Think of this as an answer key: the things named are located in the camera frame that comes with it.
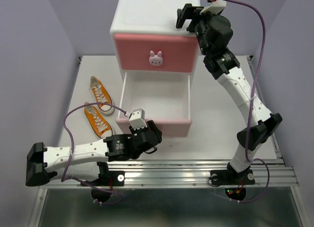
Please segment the light pink drawer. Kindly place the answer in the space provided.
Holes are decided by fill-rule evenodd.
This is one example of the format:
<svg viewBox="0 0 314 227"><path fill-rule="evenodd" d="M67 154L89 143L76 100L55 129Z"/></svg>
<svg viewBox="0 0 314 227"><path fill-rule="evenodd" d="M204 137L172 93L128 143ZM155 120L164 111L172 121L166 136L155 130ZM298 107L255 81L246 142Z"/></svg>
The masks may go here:
<svg viewBox="0 0 314 227"><path fill-rule="evenodd" d="M143 109L163 136L186 137L192 119L190 75L171 72L127 71L119 107L128 112Z"/></svg>

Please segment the orange canvas sneaker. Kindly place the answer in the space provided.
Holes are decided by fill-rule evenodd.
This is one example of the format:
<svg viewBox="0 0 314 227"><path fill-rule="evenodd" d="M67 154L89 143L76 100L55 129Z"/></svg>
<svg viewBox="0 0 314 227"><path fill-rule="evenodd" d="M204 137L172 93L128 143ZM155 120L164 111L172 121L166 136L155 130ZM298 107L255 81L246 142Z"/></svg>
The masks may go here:
<svg viewBox="0 0 314 227"><path fill-rule="evenodd" d="M104 85L95 76L90 77L90 88L98 104L100 112L104 115L110 115L114 112L114 101Z"/></svg>
<svg viewBox="0 0 314 227"><path fill-rule="evenodd" d="M114 135L113 128L104 119L96 107L93 105L88 105L88 102L85 102L84 105L84 114L94 133L101 139L105 139Z"/></svg>

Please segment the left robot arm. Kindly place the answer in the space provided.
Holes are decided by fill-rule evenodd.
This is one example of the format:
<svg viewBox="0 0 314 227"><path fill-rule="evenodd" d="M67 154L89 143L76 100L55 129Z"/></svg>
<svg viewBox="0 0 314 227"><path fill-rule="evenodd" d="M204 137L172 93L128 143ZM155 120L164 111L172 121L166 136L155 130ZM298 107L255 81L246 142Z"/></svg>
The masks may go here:
<svg viewBox="0 0 314 227"><path fill-rule="evenodd" d="M130 131L130 134L117 134L73 148L35 143L26 156L26 186L41 186L62 178L107 185L108 162L138 159L148 150L156 151L162 142L162 132L152 120L147 122L147 127Z"/></svg>

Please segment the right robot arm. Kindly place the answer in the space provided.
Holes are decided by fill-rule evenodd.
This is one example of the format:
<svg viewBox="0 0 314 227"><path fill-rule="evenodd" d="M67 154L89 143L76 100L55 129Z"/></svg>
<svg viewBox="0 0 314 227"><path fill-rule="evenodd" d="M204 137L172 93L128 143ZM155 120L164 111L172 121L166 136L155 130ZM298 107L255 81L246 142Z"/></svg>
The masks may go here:
<svg viewBox="0 0 314 227"><path fill-rule="evenodd" d="M195 33L206 69L228 92L245 119L247 127L236 135L239 145L226 170L226 179L237 183L282 117L262 103L246 80L240 62L228 49L233 30L230 21L221 15L224 8L216 2L209 7L187 3L177 10L176 28L182 28L186 20L191 21L186 30Z"/></svg>

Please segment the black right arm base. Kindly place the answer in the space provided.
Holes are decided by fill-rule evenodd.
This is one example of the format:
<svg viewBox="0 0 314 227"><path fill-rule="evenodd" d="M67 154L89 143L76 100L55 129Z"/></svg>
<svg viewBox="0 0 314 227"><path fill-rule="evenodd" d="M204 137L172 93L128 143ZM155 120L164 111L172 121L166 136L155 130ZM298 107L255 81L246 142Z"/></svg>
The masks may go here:
<svg viewBox="0 0 314 227"><path fill-rule="evenodd" d="M207 179L212 187L227 186L226 196L232 201L241 202L246 197L246 185L254 185L255 177L249 168L237 173L230 165L225 170L211 170Z"/></svg>

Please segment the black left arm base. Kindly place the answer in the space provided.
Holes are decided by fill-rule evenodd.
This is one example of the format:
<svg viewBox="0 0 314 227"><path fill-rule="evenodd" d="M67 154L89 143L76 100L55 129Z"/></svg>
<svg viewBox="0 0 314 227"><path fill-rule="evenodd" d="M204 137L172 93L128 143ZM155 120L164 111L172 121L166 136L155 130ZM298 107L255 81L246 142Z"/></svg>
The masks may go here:
<svg viewBox="0 0 314 227"><path fill-rule="evenodd" d="M110 171L108 164L104 162L97 163L99 174L94 181L83 181L80 185L91 188L91 198L93 203L104 205L118 204L123 201L124 196L113 190L113 187L122 187L125 182L124 171Z"/></svg>

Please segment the white shoe cabinet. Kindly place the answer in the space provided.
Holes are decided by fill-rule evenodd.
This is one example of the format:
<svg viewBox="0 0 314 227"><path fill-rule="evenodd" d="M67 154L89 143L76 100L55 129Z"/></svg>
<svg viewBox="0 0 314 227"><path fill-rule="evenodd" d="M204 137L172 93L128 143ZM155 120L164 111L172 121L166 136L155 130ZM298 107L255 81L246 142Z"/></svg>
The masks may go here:
<svg viewBox="0 0 314 227"><path fill-rule="evenodd" d="M114 41L114 35L122 33L195 37L193 33L189 33L186 31L186 28L190 24L190 21L186 21L181 29L176 29L177 9L182 9L186 3L200 6L200 0L118 1L118 5L110 28L110 36L112 38L115 54L122 76L124 76L125 72L127 72L128 70L123 70L120 66L120 61L119 57L117 56L117 50Z"/></svg>

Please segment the aluminium table edge rail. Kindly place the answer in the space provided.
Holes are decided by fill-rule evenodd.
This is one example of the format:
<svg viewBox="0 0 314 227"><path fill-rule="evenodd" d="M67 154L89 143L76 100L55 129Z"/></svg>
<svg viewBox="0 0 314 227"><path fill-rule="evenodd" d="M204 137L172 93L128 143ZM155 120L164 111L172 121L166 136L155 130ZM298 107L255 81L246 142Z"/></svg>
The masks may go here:
<svg viewBox="0 0 314 227"><path fill-rule="evenodd" d="M285 165L276 138L253 165L256 184L247 187L249 203L226 200L211 187L211 170L225 168L235 152L235 134L244 120L227 93L198 59L191 90L192 127L187 137L167 137L158 152L141 160L116 162L126 181L125 198L114 205L93 203L77 182L41 187L32 227L301 227L299 189Z"/></svg>

